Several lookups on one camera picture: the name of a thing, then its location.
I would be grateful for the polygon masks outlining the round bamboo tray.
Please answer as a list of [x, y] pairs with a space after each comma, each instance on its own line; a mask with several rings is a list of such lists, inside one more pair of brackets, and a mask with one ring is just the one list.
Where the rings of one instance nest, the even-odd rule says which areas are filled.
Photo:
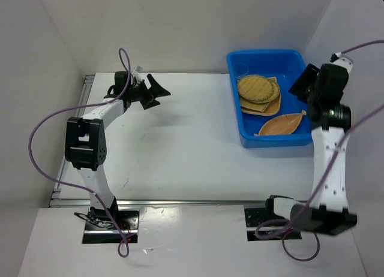
[[270, 77], [268, 79], [273, 87], [273, 94], [268, 98], [267, 102], [270, 103], [271, 101], [275, 100], [280, 95], [280, 86], [277, 83], [277, 79], [275, 77]]
[[237, 84], [238, 94], [252, 102], [266, 101], [273, 94], [270, 81], [247, 81]]

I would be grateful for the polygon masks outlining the fan-shaped orange woven tray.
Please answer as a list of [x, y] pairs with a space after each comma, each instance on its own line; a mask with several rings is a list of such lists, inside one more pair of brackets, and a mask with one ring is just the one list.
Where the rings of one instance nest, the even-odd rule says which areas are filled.
[[263, 77], [263, 76], [258, 76], [258, 75], [250, 75], [250, 76], [245, 76], [237, 81], [237, 84], [239, 83], [244, 83], [247, 81], [261, 81], [261, 80], [268, 80], [270, 82], [277, 83], [277, 78], [276, 77]]

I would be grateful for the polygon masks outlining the rounded square orange woven tray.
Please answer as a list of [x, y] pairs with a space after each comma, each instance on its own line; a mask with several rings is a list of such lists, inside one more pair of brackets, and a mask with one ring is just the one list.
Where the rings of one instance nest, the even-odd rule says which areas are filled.
[[268, 103], [252, 103], [243, 97], [239, 98], [239, 103], [243, 113], [259, 116], [273, 116], [280, 111], [281, 94]]

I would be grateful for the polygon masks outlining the boat-shaped orange woven basket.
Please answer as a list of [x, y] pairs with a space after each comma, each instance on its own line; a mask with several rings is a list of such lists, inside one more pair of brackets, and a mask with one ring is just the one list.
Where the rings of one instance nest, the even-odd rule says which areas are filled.
[[307, 112], [303, 110], [300, 113], [290, 113], [286, 115], [280, 115], [267, 121], [259, 130], [255, 133], [255, 136], [279, 136], [289, 135], [294, 133]]

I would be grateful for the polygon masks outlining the trapezoid yellow bamboo tray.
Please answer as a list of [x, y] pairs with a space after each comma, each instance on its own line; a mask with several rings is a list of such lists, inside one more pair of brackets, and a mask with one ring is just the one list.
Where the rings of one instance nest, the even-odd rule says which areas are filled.
[[252, 103], [243, 97], [239, 97], [240, 106], [243, 110], [260, 113], [261, 115], [272, 115], [278, 111], [278, 104], [275, 101], [270, 103]]

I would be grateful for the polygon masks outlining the clear plastic cup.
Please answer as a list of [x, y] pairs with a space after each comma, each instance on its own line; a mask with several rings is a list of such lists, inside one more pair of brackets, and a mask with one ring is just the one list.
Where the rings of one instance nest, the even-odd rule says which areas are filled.
[[247, 65], [239, 63], [233, 66], [233, 72], [236, 79], [241, 79], [248, 75], [249, 68]]

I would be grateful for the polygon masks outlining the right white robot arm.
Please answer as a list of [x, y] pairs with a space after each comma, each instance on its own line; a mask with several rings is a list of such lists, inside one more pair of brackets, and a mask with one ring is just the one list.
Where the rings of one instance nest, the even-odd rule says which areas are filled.
[[289, 92], [306, 103], [314, 143], [314, 177], [306, 203], [272, 195], [266, 201], [263, 218], [270, 225], [282, 219], [298, 231], [336, 236], [357, 224], [349, 212], [345, 171], [347, 131], [352, 114], [340, 103], [353, 62], [340, 58], [321, 67], [307, 65]]

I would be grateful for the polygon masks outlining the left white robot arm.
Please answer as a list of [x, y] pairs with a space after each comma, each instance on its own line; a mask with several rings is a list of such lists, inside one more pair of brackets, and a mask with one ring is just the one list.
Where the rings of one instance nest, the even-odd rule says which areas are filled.
[[105, 129], [132, 103], [139, 102], [146, 110], [160, 105], [157, 98], [170, 95], [152, 74], [147, 75], [147, 80], [150, 87], [136, 70], [130, 74], [117, 71], [115, 84], [104, 97], [105, 105], [67, 121], [65, 159], [81, 175], [91, 202], [89, 213], [82, 218], [98, 227], [115, 228], [120, 220], [116, 197], [108, 186], [103, 167], [107, 157]]

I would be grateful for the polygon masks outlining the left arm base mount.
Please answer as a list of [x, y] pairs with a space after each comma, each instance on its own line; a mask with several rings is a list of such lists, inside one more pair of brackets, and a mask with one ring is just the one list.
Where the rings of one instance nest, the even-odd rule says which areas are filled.
[[[109, 217], [104, 213], [101, 216], [91, 213], [75, 212], [74, 215], [85, 221], [83, 231], [83, 244], [119, 243], [122, 237]], [[139, 229], [139, 210], [119, 211], [115, 221], [120, 230], [127, 237], [129, 243], [137, 243]]]

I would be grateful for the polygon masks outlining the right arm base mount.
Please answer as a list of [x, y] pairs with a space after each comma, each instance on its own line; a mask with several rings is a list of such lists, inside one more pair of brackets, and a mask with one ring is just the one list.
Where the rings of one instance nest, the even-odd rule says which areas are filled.
[[[244, 215], [245, 215], [245, 225], [246, 225], [246, 231], [247, 231], [247, 240], [249, 242], [255, 242], [255, 241], [261, 241], [256, 235], [255, 231], [256, 228], [263, 222], [266, 222], [268, 220], [273, 219], [279, 219], [279, 217], [269, 217], [264, 207], [245, 207], [244, 208]], [[260, 236], [265, 236], [272, 234], [275, 231], [279, 231], [283, 228], [283, 225], [285, 223], [272, 223], [264, 225], [259, 230]]]

